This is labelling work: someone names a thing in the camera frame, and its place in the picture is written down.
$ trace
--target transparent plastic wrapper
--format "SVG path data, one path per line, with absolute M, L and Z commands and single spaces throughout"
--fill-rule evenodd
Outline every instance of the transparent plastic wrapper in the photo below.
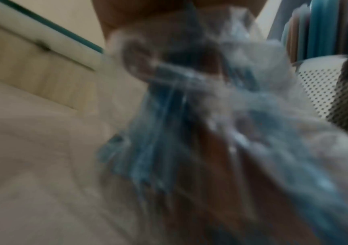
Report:
M 348 136 L 259 33 L 189 6 L 111 35 L 97 188 L 131 242 L 348 244 Z

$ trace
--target human skin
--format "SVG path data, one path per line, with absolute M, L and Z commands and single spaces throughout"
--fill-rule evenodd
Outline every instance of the human skin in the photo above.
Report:
M 184 0 L 92 0 L 103 34 L 109 38 L 111 31 L 121 26 L 155 15 L 179 10 Z M 197 8 L 216 5 L 234 5 L 249 9 L 257 16 L 266 0 L 193 0 Z

